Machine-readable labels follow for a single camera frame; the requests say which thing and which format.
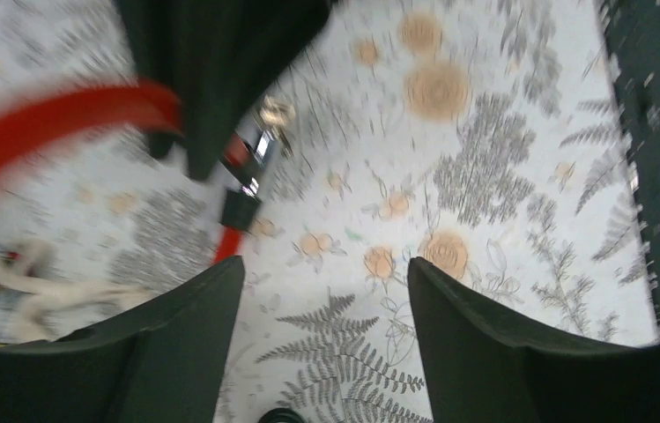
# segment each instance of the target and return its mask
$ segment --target fern leaf print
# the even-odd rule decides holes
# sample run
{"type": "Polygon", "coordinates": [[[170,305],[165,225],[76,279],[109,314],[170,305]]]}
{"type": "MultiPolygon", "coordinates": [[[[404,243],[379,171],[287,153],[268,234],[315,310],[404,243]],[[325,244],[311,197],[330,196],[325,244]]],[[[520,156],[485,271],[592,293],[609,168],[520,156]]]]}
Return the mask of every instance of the fern leaf print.
{"type": "Polygon", "coordinates": [[[545,308],[556,308],[562,314],[560,324],[563,330],[588,336],[592,321],[587,312],[586,294],[595,282],[592,278],[572,272],[576,252],[572,242],[554,237],[555,216],[558,204],[544,194],[532,196],[527,206],[527,215],[534,226],[527,239],[535,256],[550,269],[550,281],[532,286],[531,291],[545,308]]]}
{"type": "Polygon", "coordinates": [[[649,274],[646,271],[646,258],[643,254],[639,254],[631,267],[626,271],[625,276],[618,281],[620,285],[628,285],[638,279],[646,278],[649,274]]]}
{"type": "Polygon", "coordinates": [[[420,376],[391,366],[367,341],[378,317],[352,319],[345,315],[355,295],[329,295],[328,303],[301,315],[279,317],[309,332],[307,338],[278,346],[259,356],[257,363],[290,360],[305,363],[286,388],[278,405],[312,412],[319,421],[375,423],[433,423],[406,409],[395,395],[419,392],[426,386],[420,376]]]}
{"type": "Polygon", "coordinates": [[[621,194],[618,203],[612,207],[602,247],[591,258],[595,262],[607,260],[638,238],[634,203],[628,197],[626,193],[621,194]]]}
{"type": "Polygon", "coordinates": [[[585,100],[579,101],[576,110],[593,113],[595,115],[608,115],[615,110],[615,100],[585,100]]]}
{"type": "Polygon", "coordinates": [[[612,337],[618,333],[617,321],[619,318],[620,316],[617,313],[612,312],[606,318],[602,319],[602,326],[599,333],[597,333],[597,338],[605,342],[612,341],[612,337]]]}
{"type": "Polygon", "coordinates": [[[578,130],[560,142],[561,147],[575,144],[613,145],[620,140],[620,129],[616,123],[600,123],[578,130]]]}
{"type": "Polygon", "coordinates": [[[523,97],[545,117],[560,115],[558,81],[563,66],[552,45],[557,25],[551,2],[500,1],[498,13],[506,21],[501,53],[525,63],[525,72],[518,80],[523,97]]]}
{"type": "Polygon", "coordinates": [[[579,198],[579,204],[576,206],[576,214],[579,214],[586,203],[597,192],[623,180],[619,169],[622,160],[623,158],[620,157],[617,150],[610,148],[601,157],[591,163],[589,174],[587,175],[586,182],[584,182],[582,196],[579,198]]]}

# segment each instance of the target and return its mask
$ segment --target gray fern pattern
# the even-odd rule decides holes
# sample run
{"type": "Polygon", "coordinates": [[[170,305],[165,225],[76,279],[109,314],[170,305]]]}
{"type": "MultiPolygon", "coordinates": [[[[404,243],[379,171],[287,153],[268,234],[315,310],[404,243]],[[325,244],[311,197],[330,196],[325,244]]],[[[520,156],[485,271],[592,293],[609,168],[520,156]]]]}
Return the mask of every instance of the gray fern pattern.
{"type": "Polygon", "coordinates": [[[276,347],[257,358],[290,360],[306,364],[278,404],[310,410],[322,423],[433,423],[405,409],[392,394],[403,395],[425,387],[421,377],[393,368],[367,341],[366,334],[379,318],[344,316],[355,295],[329,295],[328,304],[302,315],[278,321],[310,332],[298,341],[276,347]]]}
{"type": "Polygon", "coordinates": [[[610,211],[602,247],[591,259],[595,262],[603,262],[626,245],[637,241],[641,229],[637,214],[633,198],[625,192],[620,194],[618,203],[610,211]]]}
{"type": "Polygon", "coordinates": [[[18,60],[27,67],[67,69],[74,86],[97,84],[100,80],[130,80],[131,59],[116,43],[123,42],[117,29],[114,5],[110,2],[57,2],[36,6],[26,4],[31,20],[9,15],[4,21],[4,38],[13,46],[18,60]],[[35,30],[37,22],[51,26],[72,16],[77,24],[61,31],[50,44],[44,33],[35,30]]]}
{"type": "Polygon", "coordinates": [[[276,171],[275,186],[271,198],[280,201],[300,201],[304,199],[311,188],[315,170],[304,154],[293,156],[290,160],[282,160],[276,171]]]}
{"type": "Polygon", "coordinates": [[[639,254],[628,268],[625,275],[620,278],[618,284],[622,286],[628,285],[638,279],[646,278],[648,275],[649,274],[646,270],[646,258],[643,256],[643,254],[639,254]]]}
{"type": "Polygon", "coordinates": [[[584,208],[589,200],[597,192],[605,189],[615,183],[624,181],[625,175],[623,169],[625,166],[625,157],[622,156],[617,148],[608,148],[602,156],[591,162],[589,173],[584,181],[584,188],[579,203],[576,206],[576,214],[584,208]]]}
{"type": "Polygon", "coordinates": [[[109,265],[113,280],[164,293],[207,268],[214,244],[202,228],[205,207],[183,189],[152,194],[133,218],[137,246],[109,265]]]}
{"type": "Polygon", "coordinates": [[[144,134],[135,127],[100,127],[83,132],[81,141],[84,143],[96,143],[111,145],[111,152],[126,159],[130,163],[142,164],[155,167],[158,161],[151,157],[144,134]]]}
{"type": "Polygon", "coordinates": [[[546,116],[560,114],[558,80],[562,65],[551,47],[555,19],[548,0],[498,0],[498,12],[506,19],[501,36],[501,52],[530,68],[521,81],[524,98],[537,105],[546,116]]]}
{"type": "Polygon", "coordinates": [[[584,296],[595,286],[595,281],[586,275],[572,274],[576,259],[574,244],[559,241],[554,237],[555,215],[558,204],[544,194],[532,196],[527,206],[527,215],[533,228],[527,234],[537,258],[549,268],[551,281],[536,283],[531,291],[546,308],[557,308],[562,314],[558,327],[570,330],[585,337],[607,337],[614,333],[612,327],[616,319],[608,318],[600,323],[596,335],[591,333],[591,320],[587,314],[584,296]]]}
{"type": "Polygon", "coordinates": [[[568,135],[560,141],[560,146],[567,145],[615,145],[622,138],[618,124],[618,109],[613,99],[584,100],[576,106],[576,110],[592,113],[598,116],[609,116],[609,122],[589,125],[568,135]]]}
{"type": "Polygon", "coordinates": [[[456,213],[460,223],[511,219],[534,190],[510,168],[529,158],[535,141],[525,116],[510,113],[512,103],[504,94],[480,95],[474,116],[457,131],[462,151],[456,158],[442,157],[434,169],[439,206],[456,213]]]}

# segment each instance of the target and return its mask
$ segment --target patterned rug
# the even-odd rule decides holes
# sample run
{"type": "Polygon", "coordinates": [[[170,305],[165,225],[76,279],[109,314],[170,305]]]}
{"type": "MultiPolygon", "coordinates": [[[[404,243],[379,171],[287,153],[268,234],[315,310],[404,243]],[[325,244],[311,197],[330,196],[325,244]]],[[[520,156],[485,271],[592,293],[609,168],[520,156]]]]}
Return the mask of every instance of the patterned rug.
{"type": "MultiPolygon", "coordinates": [[[[243,249],[216,421],[278,404],[315,423],[431,421],[412,256],[563,330],[656,341],[598,25],[590,0],[352,0],[335,12],[272,90],[297,108],[297,152],[243,249]],[[326,319],[352,347],[319,336],[326,319]]],[[[108,0],[0,0],[0,94],[130,75],[108,0]]],[[[52,241],[54,278],[162,293],[209,263],[223,179],[188,181],[181,155],[151,160],[135,130],[84,134],[25,170],[0,180],[0,242],[52,241]]],[[[15,300],[0,292],[0,342],[15,300]]],[[[116,312],[48,321],[64,334],[116,312]]]]}

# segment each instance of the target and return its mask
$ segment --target orange flower print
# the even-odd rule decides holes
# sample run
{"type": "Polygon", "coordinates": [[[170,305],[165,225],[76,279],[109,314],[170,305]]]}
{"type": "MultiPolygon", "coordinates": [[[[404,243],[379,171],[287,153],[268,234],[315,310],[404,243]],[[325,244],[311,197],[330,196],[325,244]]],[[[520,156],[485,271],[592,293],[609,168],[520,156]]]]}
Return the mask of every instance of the orange flower print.
{"type": "Polygon", "coordinates": [[[252,237],[252,246],[255,253],[260,253],[260,244],[264,238],[276,239],[284,232],[285,230],[283,228],[275,227],[275,224],[271,220],[263,218],[255,219],[255,223],[249,229],[249,235],[252,237]]]}
{"type": "Polygon", "coordinates": [[[76,188],[76,200],[81,204],[91,204],[95,197],[93,188],[88,185],[80,185],[76,188]]]}
{"type": "Polygon", "coordinates": [[[467,106],[470,81],[452,63],[423,63],[405,77],[407,109],[432,122],[453,121],[467,106]]]}
{"type": "Polygon", "coordinates": [[[374,176],[379,183],[382,193],[382,201],[377,204],[369,204],[361,209],[362,212],[370,214],[373,219],[389,221],[402,218],[410,210],[410,200],[415,196],[412,194],[412,176],[408,174],[399,188],[394,185],[387,189],[387,185],[378,176],[374,176]]]}
{"type": "Polygon", "coordinates": [[[379,49],[372,39],[356,40],[352,45],[352,54],[356,62],[368,68],[379,62],[379,49]]]}
{"type": "Polygon", "coordinates": [[[80,150],[81,145],[77,140],[67,140],[48,147],[47,153],[53,160],[65,162],[75,159],[80,154],[80,150]]]}
{"type": "Polygon", "coordinates": [[[512,61],[511,63],[509,63],[506,66],[506,71],[504,72],[504,75],[510,75],[512,73],[517,73],[519,71],[519,66],[520,66],[520,64],[519,64],[518,60],[512,61]]]}
{"type": "Polygon", "coordinates": [[[384,292],[389,292],[389,282],[397,281],[405,285],[403,276],[397,272],[397,262],[392,256],[392,250],[386,247],[370,248],[363,256],[363,264],[368,270],[366,281],[372,282],[374,290],[377,285],[384,287],[384,292]]]}
{"type": "Polygon", "coordinates": [[[330,185],[331,189],[337,191],[337,194],[340,195],[341,200],[345,199],[346,191],[352,193],[351,186],[348,184],[348,174],[350,174],[350,171],[351,167],[346,163],[343,174],[339,174],[331,170],[327,173],[327,184],[330,185]]]}
{"type": "Polygon", "coordinates": [[[101,236],[101,241],[99,242],[99,247],[103,249],[111,249],[119,244],[119,240],[110,234],[104,234],[101,236]]]}
{"type": "Polygon", "coordinates": [[[348,255],[344,249],[340,248],[340,241],[333,240],[329,234],[305,234],[298,243],[293,244],[293,250],[296,252],[296,256],[288,261],[288,265],[295,266],[302,262],[309,263],[314,266],[316,273],[322,270],[324,255],[348,255]]]}
{"type": "Polygon", "coordinates": [[[561,163],[558,163],[558,166],[555,167],[555,171],[552,173],[552,176],[547,181],[557,182],[558,191],[563,192],[563,190],[568,185],[568,181],[570,181],[571,176],[574,175],[575,169],[576,169],[575,162],[567,163],[565,161],[561,161],[561,163]]]}
{"type": "Polygon", "coordinates": [[[115,216],[122,216],[137,205],[137,197],[127,193],[121,192],[114,194],[107,199],[107,208],[115,216]]]}
{"type": "Polygon", "coordinates": [[[458,234],[448,231],[429,234],[420,243],[418,253],[452,278],[462,280],[467,264],[467,248],[458,234]]]}
{"type": "Polygon", "coordinates": [[[400,22],[397,31],[400,41],[415,56],[434,56],[441,48],[443,31],[432,14],[410,13],[400,22]]]}

